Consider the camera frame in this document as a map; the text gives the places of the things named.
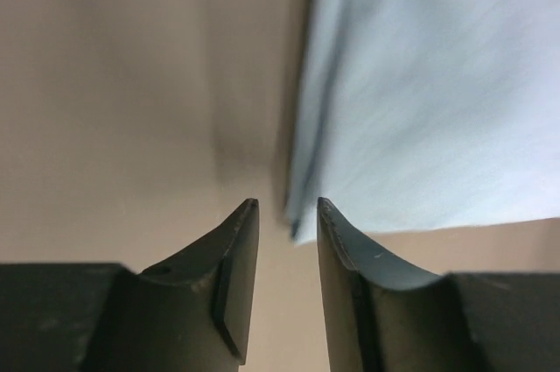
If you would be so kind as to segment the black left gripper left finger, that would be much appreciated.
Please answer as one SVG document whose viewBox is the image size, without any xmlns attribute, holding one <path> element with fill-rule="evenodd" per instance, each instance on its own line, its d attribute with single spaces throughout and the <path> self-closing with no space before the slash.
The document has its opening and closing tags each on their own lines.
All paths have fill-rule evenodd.
<svg viewBox="0 0 560 372">
<path fill-rule="evenodd" d="M 236 371 L 247 358 L 259 204 L 141 273 L 5 263 L 4 371 Z"/>
</svg>

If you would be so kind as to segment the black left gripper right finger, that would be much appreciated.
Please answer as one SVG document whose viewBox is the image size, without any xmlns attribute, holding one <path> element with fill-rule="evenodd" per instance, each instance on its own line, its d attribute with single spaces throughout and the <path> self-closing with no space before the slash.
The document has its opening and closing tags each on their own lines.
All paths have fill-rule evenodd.
<svg viewBox="0 0 560 372">
<path fill-rule="evenodd" d="M 359 231 L 325 198 L 317 245 L 331 370 L 558 370 L 557 273 L 438 275 Z"/>
</svg>

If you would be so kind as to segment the light blue t-shirt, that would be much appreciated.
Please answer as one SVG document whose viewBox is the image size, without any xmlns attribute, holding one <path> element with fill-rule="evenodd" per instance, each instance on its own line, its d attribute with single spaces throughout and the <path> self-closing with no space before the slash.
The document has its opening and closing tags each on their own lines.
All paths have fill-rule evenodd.
<svg viewBox="0 0 560 372">
<path fill-rule="evenodd" d="M 286 215 L 365 232 L 559 215 L 559 0 L 312 0 Z"/>
</svg>

